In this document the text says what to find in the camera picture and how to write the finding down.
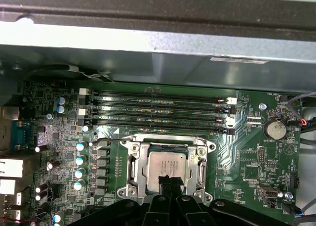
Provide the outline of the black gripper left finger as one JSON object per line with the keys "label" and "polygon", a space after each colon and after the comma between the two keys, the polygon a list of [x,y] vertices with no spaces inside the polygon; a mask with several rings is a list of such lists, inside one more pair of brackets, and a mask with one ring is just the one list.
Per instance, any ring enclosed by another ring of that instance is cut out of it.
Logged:
{"label": "black gripper left finger", "polygon": [[159,177],[159,195],[149,203],[139,204],[131,199],[118,201],[89,214],[72,226],[168,226],[171,208],[171,178]]}

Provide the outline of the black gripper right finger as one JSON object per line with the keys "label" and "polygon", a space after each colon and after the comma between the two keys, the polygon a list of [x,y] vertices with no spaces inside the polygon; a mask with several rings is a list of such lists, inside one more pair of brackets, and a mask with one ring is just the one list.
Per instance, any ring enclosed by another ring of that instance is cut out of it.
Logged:
{"label": "black gripper right finger", "polygon": [[208,207],[190,195],[181,193],[183,181],[172,178],[173,194],[183,221],[188,226],[286,226],[276,220],[247,207],[224,199],[212,201]]}

